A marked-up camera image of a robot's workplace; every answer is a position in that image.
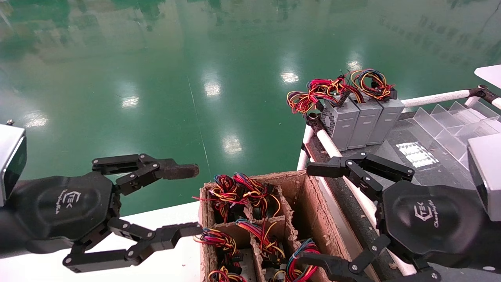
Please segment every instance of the cardboard compartment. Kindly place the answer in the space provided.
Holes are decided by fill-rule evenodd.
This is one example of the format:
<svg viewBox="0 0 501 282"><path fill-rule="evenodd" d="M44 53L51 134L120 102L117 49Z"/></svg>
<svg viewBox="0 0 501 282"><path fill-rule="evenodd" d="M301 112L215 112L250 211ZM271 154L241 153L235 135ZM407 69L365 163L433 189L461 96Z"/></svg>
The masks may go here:
<svg viewBox="0 0 501 282"><path fill-rule="evenodd" d="M305 171L274 173L252 178L276 186L275 194L279 197L281 211L276 217L258 220L253 218L251 206L248 205L245 207L245 215L254 224L262 225L265 221L265 228L276 222L270 234L276 236L282 243L287 259L306 238L312 238L321 253L350 259L316 178L308 177ZM207 188L210 185L215 184L205 184L200 190L201 199L207 198ZM200 218L204 227L216 228L233 236L238 248L240 244L246 247L248 242L253 251L256 279L258 282L267 282L266 270L261 267L263 258L260 246L253 235L234 223L216 225L210 201L200 202ZM208 274L217 267L213 247L206 245L201 247L201 261L201 280L208 281ZM312 282L329 281L321 268L310 280Z"/></svg>
<svg viewBox="0 0 501 282"><path fill-rule="evenodd" d="M215 224L223 224L224 222L221 221L221 220L216 220L217 218L217 215L216 213L218 212L217 210L214 209L213 207L213 204L214 202L213 201L210 201L209 199L211 199L211 195L209 193L209 190L216 187L217 184L214 183L214 182L211 182L211 183L206 183L203 188L200 189L200 199L201 199L201 214L205 217L206 219L206 224L203 224L204 227L206 226L213 226ZM252 206L251 204L247 203L244 207L243 207L243 214L244 216L246 217L246 219L252 219Z"/></svg>

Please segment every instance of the white table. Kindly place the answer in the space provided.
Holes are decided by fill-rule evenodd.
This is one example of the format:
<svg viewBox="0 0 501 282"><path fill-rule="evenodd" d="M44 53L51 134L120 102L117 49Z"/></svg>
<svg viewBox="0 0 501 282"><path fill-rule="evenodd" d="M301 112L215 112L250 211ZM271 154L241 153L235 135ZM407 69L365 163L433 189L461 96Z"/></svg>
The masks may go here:
<svg viewBox="0 0 501 282"><path fill-rule="evenodd" d="M488 83L501 88L501 65L477 68L475 74Z"/></svg>
<svg viewBox="0 0 501 282"><path fill-rule="evenodd" d="M169 224L198 221L198 202L123 217L155 230ZM90 252L127 249L134 242L111 234ZM175 249L152 254L140 266L73 273L62 265L69 249L51 254L26 254L0 259L0 281L200 281L200 246L191 237L181 238Z"/></svg>

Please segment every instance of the work surface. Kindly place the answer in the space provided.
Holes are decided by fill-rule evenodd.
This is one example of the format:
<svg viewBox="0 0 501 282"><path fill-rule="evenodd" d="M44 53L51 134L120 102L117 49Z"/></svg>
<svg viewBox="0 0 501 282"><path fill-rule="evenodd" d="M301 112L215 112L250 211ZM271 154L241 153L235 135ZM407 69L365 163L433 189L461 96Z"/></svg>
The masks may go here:
<svg viewBox="0 0 501 282"><path fill-rule="evenodd" d="M0 1L0 122L28 132L23 179L93 158L198 163L124 197L135 214L192 201L214 174L295 169L286 93L375 68L401 99L482 83L500 63L499 0Z"/></svg>
<svg viewBox="0 0 501 282"><path fill-rule="evenodd" d="M123 217L152 230L163 225L198 221L198 202ZM91 250L127 249L134 242L114 234ZM191 237L181 238L175 249L156 252L140 266L73 273L62 265L69 249L51 254L27 254L0 259L0 281L146 281L199 282L200 245Z"/></svg>

